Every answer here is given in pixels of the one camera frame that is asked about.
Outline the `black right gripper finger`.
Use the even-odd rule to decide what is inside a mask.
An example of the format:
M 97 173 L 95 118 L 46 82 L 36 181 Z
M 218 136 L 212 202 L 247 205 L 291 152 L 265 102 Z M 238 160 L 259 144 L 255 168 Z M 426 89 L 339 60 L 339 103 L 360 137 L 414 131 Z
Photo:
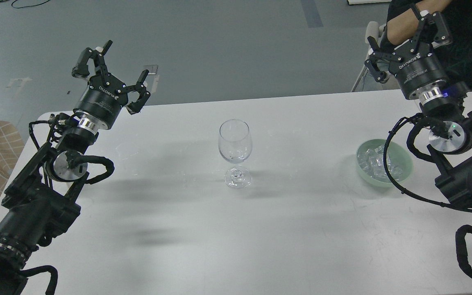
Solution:
M 421 46 L 435 49 L 453 43 L 451 31 L 440 11 L 420 11 L 415 4 L 411 9 L 418 20 L 416 33 L 410 41 L 411 49 L 420 49 Z
M 373 53 L 365 61 L 365 65 L 375 80 L 380 83 L 386 83 L 389 78 L 395 79 L 395 74 L 392 70 L 395 61 L 392 58 L 394 57 L 393 53 L 396 45 L 392 44 L 386 36 L 383 36 L 379 43 L 372 37 L 368 41 L 373 49 Z

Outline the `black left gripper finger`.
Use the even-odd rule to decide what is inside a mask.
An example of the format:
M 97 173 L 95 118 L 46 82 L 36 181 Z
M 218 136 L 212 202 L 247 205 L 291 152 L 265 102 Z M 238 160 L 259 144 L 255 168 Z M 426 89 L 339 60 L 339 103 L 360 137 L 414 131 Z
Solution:
M 130 114 L 139 113 L 150 99 L 151 93 L 147 90 L 147 86 L 145 85 L 145 80 L 148 75 L 149 70 L 143 70 L 137 79 L 137 82 L 134 85 L 126 86 L 123 90 L 124 94 L 130 92 L 137 92 L 139 94 L 136 101 L 130 102 L 125 106 Z
M 91 48 L 86 48 L 81 52 L 81 55 L 79 56 L 76 65 L 73 67 L 71 70 L 71 75 L 74 78 L 80 78 L 80 79 L 88 79 L 90 80 L 90 71 L 89 71 L 89 60 L 93 60 L 94 62 L 94 71 L 95 71 L 95 77 L 100 77 L 102 81 L 110 81 L 112 75 L 109 73 L 104 56 L 107 53 L 107 51 L 110 49 L 113 41 L 109 40 L 107 41 L 103 47 L 96 48 L 96 49 L 91 49 Z

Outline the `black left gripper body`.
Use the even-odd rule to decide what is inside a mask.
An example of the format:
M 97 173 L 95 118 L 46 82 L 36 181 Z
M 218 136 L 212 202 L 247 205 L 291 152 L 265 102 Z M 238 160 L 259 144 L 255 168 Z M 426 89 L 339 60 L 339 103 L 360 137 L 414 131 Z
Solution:
M 99 129 L 111 129 L 128 102 L 124 82 L 114 75 L 107 78 L 108 81 L 103 82 L 101 75 L 90 77 L 85 92 L 73 109 L 76 116 L 90 115 L 100 121 Z

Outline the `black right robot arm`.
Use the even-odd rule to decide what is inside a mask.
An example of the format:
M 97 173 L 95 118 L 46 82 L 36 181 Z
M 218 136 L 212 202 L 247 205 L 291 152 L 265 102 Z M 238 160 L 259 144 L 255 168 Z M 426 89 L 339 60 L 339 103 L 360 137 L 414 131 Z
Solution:
M 405 99 L 418 100 L 409 150 L 435 163 L 436 187 L 451 207 L 472 211 L 472 0 L 393 0 L 384 40 L 369 37 L 365 65 L 377 82 L 395 77 Z M 457 242 L 472 233 L 457 231 Z

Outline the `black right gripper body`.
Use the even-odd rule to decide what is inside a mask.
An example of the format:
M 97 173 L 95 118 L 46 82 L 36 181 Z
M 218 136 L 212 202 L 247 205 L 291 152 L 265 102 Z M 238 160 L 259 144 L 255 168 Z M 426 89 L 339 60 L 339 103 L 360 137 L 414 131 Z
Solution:
M 449 80 L 430 43 L 405 42 L 395 48 L 394 56 L 390 73 L 407 100 L 418 99 L 423 88 L 442 88 Z

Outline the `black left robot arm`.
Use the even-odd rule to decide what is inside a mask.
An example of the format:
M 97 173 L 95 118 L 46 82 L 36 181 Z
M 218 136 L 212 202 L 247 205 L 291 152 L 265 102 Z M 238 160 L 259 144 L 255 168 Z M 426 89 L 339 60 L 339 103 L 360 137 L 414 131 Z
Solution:
M 86 155 L 100 129 L 111 129 L 123 108 L 130 114 L 139 113 L 150 98 L 147 69 L 131 86 L 108 71 L 104 57 L 112 43 L 84 49 L 73 67 L 73 77 L 87 79 L 73 114 L 52 114 L 29 124 L 37 151 L 2 199 L 8 213 L 0 222 L 0 295 L 20 295 L 28 279 L 40 273 L 50 274 L 45 293 L 55 293 L 56 268 L 44 265 L 27 270 L 26 262 L 75 222 L 81 212 L 76 201 L 84 185 L 113 174 L 110 159 Z

